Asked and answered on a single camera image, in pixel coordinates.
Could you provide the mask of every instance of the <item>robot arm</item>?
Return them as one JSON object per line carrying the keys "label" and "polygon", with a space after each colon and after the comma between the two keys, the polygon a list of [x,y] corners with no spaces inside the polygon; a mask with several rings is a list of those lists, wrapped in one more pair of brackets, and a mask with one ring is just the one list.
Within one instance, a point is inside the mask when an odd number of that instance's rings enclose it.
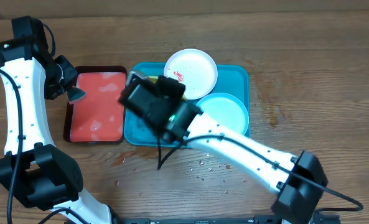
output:
{"label": "robot arm", "polygon": [[[47,51],[41,21],[30,17],[12,20],[15,39],[0,43],[0,69],[19,87],[22,105],[24,140],[13,196],[27,208],[61,212],[74,223],[81,223],[73,212],[87,223],[118,223],[112,209],[97,201],[83,188],[76,161],[58,150],[49,131],[45,99],[53,100],[70,91],[76,100],[72,80],[78,73],[64,56],[55,60]],[[7,142],[5,157],[0,159],[0,183],[9,190],[18,149],[17,101],[11,83],[2,76],[7,105]],[[39,168],[27,171],[31,164]]]}
{"label": "robot arm", "polygon": [[[197,115],[187,130],[190,133],[188,138],[208,134],[221,135],[224,133],[225,137],[234,139],[248,146],[255,152],[261,154],[270,161],[276,162],[287,170],[292,170],[294,168],[294,163],[292,162],[293,158],[295,158],[294,155],[264,146],[224,126],[220,126],[206,113]],[[280,183],[285,183],[289,177],[289,174],[275,169],[271,164],[256,157],[252,152],[228,141],[221,141],[219,139],[199,139],[190,142],[189,146],[229,159],[242,171],[245,171],[259,180],[272,194],[280,193]]]}
{"label": "robot arm", "polygon": [[[305,224],[311,220],[323,191],[277,168],[325,187],[328,180],[316,157],[308,152],[295,157],[219,125],[192,103],[181,100],[185,86],[171,78],[159,77],[153,84],[141,75],[138,77],[125,88],[119,102],[144,119],[157,137],[169,142],[188,142],[194,149],[230,160],[278,195],[272,206],[276,215],[292,224]],[[221,138],[203,138],[211,135]]]}

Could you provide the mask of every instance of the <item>green light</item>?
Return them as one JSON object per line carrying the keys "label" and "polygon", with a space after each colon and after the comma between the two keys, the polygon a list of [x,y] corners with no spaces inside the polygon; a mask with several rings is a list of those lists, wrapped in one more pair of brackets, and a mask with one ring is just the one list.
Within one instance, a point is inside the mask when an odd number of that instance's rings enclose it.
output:
{"label": "green light", "polygon": [[172,116],[170,116],[169,121],[173,121],[175,118],[176,118],[176,115],[173,114]]}

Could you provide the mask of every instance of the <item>wood grain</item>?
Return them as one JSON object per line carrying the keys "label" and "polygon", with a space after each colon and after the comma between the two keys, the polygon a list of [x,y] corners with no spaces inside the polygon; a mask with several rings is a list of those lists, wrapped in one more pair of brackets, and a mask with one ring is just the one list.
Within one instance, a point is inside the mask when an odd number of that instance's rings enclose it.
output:
{"label": "wood grain", "polygon": [[5,19],[369,10],[369,0],[0,0]]}
{"label": "wood grain", "polygon": [[[244,67],[250,77],[252,138],[294,154],[302,150],[315,153],[329,187],[365,204],[363,212],[341,213],[342,223],[369,223],[369,11],[44,22],[54,32],[57,53],[74,66],[124,65],[130,69],[139,62],[164,62],[178,50],[197,48],[217,63]],[[11,37],[10,22],[0,21],[0,41]],[[66,103],[64,96],[47,101],[52,137],[78,161],[85,187],[122,217],[271,213],[274,196],[236,167],[226,169],[224,164],[231,164],[212,155],[179,151],[157,171],[152,147],[125,141],[100,146],[65,142]],[[0,157],[6,140],[5,108],[0,81]],[[130,156],[113,166],[122,153]],[[0,223],[6,222],[6,199],[7,191],[0,185]],[[319,207],[346,205],[324,195]],[[33,223],[46,214],[14,203],[15,223]],[[51,223],[62,220],[57,216]]]}

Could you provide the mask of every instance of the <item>wooden table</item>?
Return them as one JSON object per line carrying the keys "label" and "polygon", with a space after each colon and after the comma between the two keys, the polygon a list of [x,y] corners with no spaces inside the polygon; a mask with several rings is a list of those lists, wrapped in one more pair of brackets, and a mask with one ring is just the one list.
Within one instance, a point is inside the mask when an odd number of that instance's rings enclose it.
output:
{"label": "wooden table", "polygon": [[[54,32],[57,55],[64,54],[74,66],[124,65],[130,69],[139,62],[165,62],[178,50],[196,48],[217,63],[244,67],[250,78],[252,138],[297,155],[302,150],[315,153],[329,187],[365,204],[363,212],[341,213],[342,222],[369,223],[369,11],[44,22]],[[0,41],[11,38],[10,21],[0,21]],[[65,142],[66,103],[65,96],[47,101],[55,144],[77,160],[85,188],[122,217],[271,213],[275,196],[212,155],[180,151],[157,171],[153,147],[131,146],[125,141],[100,146]],[[0,79],[0,157],[6,129]],[[0,223],[6,222],[6,199],[7,191],[0,185]],[[325,194],[319,207],[346,205]],[[48,213],[26,209],[16,200],[13,209],[14,223],[37,223]],[[62,223],[64,217],[53,220],[50,223]]]}

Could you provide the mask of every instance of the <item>teal tray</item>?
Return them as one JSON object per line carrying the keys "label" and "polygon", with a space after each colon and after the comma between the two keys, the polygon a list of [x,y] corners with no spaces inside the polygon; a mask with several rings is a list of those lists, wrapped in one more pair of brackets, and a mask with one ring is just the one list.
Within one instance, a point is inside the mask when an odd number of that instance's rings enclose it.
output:
{"label": "teal tray", "polygon": [[[165,63],[142,62],[133,67],[133,70],[140,70],[147,76],[163,75]],[[237,65],[217,65],[218,78],[215,88],[210,93],[228,93],[237,97],[250,112],[249,100],[249,76],[248,73]],[[137,146],[157,146],[156,138],[146,127],[143,120],[134,113],[126,110],[124,119],[123,135],[126,140]],[[251,137],[250,125],[245,136]],[[174,147],[177,143],[168,144],[161,141],[163,147]]]}

